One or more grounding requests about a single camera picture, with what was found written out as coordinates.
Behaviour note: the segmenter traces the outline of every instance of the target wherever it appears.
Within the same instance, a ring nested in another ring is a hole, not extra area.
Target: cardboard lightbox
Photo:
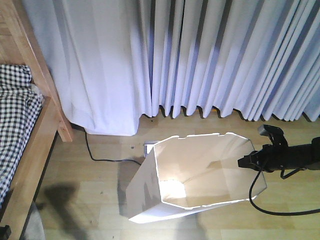
[[[231,132],[155,143],[126,189],[129,220],[173,219],[248,200],[257,172],[238,167],[238,159],[254,150],[249,139]],[[261,174],[252,195],[266,188]]]

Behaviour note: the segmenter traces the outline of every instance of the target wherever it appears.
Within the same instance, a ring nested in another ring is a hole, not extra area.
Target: power cord
[[[91,150],[90,150],[90,147],[89,147],[89,143],[88,143],[88,137],[87,137],[87,132],[85,131],[85,143],[86,143],[86,147],[88,149],[88,152],[89,152],[89,155],[90,155],[90,158],[93,160],[93,161],[104,161],[104,162],[112,162],[112,163],[118,163],[118,162],[131,162],[131,163],[135,163],[135,164],[138,164],[139,166],[141,166],[141,163],[136,161],[136,160],[132,160],[132,159],[121,159],[121,160],[112,160],[112,159],[96,159],[92,156],[92,153],[91,153]]]
[[[252,199],[252,190],[253,190],[254,185],[255,185],[255,183],[256,183],[256,181],[262,171],[263,171],[263,167],[259,170],[259,172],[256,175],[255,179],[253,180],[251,187],[250,187],[250,190],[249,190],[249,201],[250,201],[251,205],[254,206],[257,210],[259,210],[260,212],[265,213],[265,214],[276,215],[276,216],[300,216],[300,215],[320,213],[320,208],[313,209],[313,210],[307,210],[307,211],[277,212],[277,211],[268,211],[268,210],[262,209],[259,206],[257,206]]]

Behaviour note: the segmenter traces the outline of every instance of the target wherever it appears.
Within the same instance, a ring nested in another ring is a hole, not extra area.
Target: floor board
[[[234,132],[251,139],[256,150],[269,139],[258,134],[261,124],[281,127],[290,146],[310,143],[320,136],[320,120],[303,117],[294,122],[242,120],[237,112],[219,118],[212,112],[176,119],[142,116],[134,136],[89,135],[95,158],[143,161],[145,141],[173,135]],[[266,240],[320,238],[320,213],[307,216],[272,216],[244,201],[182,218],[137,224],[126,217],[125,190],[139,166],[130,163],[94,162],[85,145],[85,134],[75,130],[74,142],[55,143],[36,200],[47,240]],[[268,185],[257,199],[275,211],[300,211],[320,207],[320,171],[299,172],[287,180],[279,172],[266,173]]]

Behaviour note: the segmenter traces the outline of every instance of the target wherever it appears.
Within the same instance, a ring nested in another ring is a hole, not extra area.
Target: checkered bedding
[[[28,66],[0,65],[0,208],[42,107],[31,78]]]

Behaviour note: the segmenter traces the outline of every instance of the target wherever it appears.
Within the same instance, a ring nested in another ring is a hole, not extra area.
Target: bed post
[[[19,49],[23,58],[20,60],[23,62],[8,62],[8,64],[29,65],[34,83],[45,96],[52,99],[56,106],[60,118],[58,133],[62,141],[72,142],[71,124],[62,110],[56,86],[21,0],[0,0],[0,12],[5,26],[9,29],[13,38],[12,46],[15,45]]]

